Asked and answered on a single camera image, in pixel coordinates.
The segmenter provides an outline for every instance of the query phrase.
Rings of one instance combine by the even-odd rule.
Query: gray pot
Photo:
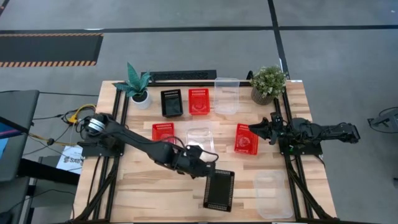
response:
[[[258,105],[267,105],[271,103],[272,100],[274,100],[274,97],[269,95],[263,97],[262,94],[253,87],[253,89],[251,90],[251,99]]]

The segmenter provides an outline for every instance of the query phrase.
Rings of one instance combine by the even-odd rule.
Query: white paper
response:
[[[80,174],[83,165],[83,159],[81,159],[82,150],[83,148],[80,146],[65,146],[57,168]]]

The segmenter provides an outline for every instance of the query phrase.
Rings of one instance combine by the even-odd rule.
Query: green leafy plant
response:
[[[113,83],[113,85],[118,89],[125,91],[127,96],[141,96],[144,94],[145,89],[149,83],[150,74],[146,72],[139,78],[136,70],[127,63],[127,71],[129,75],[129,80],[124,83]]]
[[[279,66],[261,67],[253,75],[250,84],[256,88],[264,97],[277,97],[285,91],[286,72],[283,72]]]

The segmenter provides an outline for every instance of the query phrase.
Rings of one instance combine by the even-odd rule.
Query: black floor mat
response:
[[[0,34],[0,67],[94,66],[103,34]]]

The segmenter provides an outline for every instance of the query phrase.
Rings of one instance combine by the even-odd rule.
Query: white pot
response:
[[[152,103],[152,98],[150,97],[150,94],[148,93],[147,90],[145,90],[145,92],[147,92],[147,98],[142,102],[136,102],[136,101],[134,101],[133,98],[131,98],[132,102],[137,106],[138,109],[141,109],[141,110],[148,108],[150,106],[150,104]]]

